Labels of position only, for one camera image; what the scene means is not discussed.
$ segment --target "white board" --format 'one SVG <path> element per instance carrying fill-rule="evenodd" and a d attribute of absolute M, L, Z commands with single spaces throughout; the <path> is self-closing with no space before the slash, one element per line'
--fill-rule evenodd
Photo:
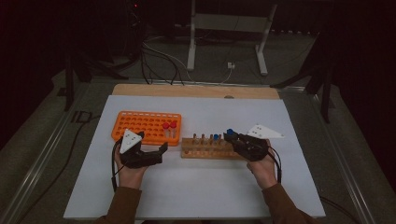
<path fill-rule="evenodd" d="M 282 160 L 282 185 L 297 207 L 324 217 L 316 187 L 282 100 L 189 97 L 109 96 L 65 218 L 97 218 L 110 206 L 113 189 L 111 132 L 121 110 L 178 113 L 181 136 L 246 133 L 255 124 L 284 134 L 270 139 Z M 181 159 L 180 147 L 169 147 L 163 163 L 145 173 L 136 219 L 204 219 L 269 217 L 254 176 L 244 161 Z"/>

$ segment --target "person's left hand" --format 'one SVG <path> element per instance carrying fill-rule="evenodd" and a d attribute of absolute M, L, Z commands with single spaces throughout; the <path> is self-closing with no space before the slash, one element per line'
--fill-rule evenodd
<path fill-rule="evenodd" d="M 114 161 L 117 164 L 118 169 L 122 167 L 121 159 L 120 159 L 120 145 L 116 148 L 116 155 L 114 157 Z M 126 187 L 131 189 L 140 189 L 140 185 L 142 184 L 143 174 L 149 167 L 141 167 L 137 169 L 131 169 L 127 166 L 124 166 L 119 171 L 119 185 L 120 187 Z"/>

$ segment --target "wrist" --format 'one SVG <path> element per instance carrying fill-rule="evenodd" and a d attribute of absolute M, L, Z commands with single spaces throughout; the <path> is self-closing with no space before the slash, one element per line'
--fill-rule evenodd
<path fill-rule="evenodd" d="M 273 185 L 277 184 L 277 180 L 274 175 L 260 175 L 255 177 L 261 189 L 269 189 Z"/>
<path fill-rule="evenodd" d="M 120 176 L 120 187 L 130 188 L 130 189 L 140 189 L 142 184 L 143 176 Z"/>

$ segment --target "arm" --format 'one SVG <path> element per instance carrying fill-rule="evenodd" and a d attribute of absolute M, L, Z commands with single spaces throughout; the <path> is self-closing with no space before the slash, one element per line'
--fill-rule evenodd
<path fill-rule="evenodd" d="M 120 169 L 122 167 L 120 162 L 120 146 L 116 149 L 115 162 L 120 170 L 120 186 L 117 187 L 107 215 L 96 219 L 95 224 L 134 223 L 134 215 L 136 214 L 142 193 L 140 186 L 143 175 L 148 167 L 130 169 L 125 166 Z"/>
<path fill-rule="evenodd" d="M 271 148 L 269 148 L 269 153 L 274 154 Z M 277 183 L 274 161 L 269 156 L 261 161 L 248 161 L 247 168 L 254 174 L 258 185 L 262 189 L 264 200 L 268 205 L 274 223 L 318 223 L 317 220 L 300 211 L 282 185 Z"/>

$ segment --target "sleeve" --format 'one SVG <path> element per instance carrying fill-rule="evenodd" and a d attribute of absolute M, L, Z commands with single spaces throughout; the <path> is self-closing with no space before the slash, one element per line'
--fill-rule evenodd
<path fill-rule="evenodd" d="M 118 187 L 114 194 L 113 201 L 108 209 L 107 215 L 99 217 L 94 221 L 95 224 L 124 224 L 134 223 L 136 208 L 139 205 L 139 189 Z"/>
<path fill-rule="evenodd" d="M 262 191 L 275 224 L 316 224 L 318 220 L 300 211 L 282 185 L 276 184 Z"/>

